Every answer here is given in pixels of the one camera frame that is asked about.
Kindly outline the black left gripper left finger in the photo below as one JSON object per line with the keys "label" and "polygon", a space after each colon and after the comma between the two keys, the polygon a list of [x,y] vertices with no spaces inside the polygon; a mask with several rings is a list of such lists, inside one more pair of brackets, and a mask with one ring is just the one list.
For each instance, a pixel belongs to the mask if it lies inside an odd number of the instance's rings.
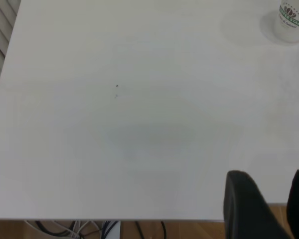
{"label": "black left gripper left finger", "polygon": [[227,173],[223,215],[227,239],[290,238],[246,172]]}

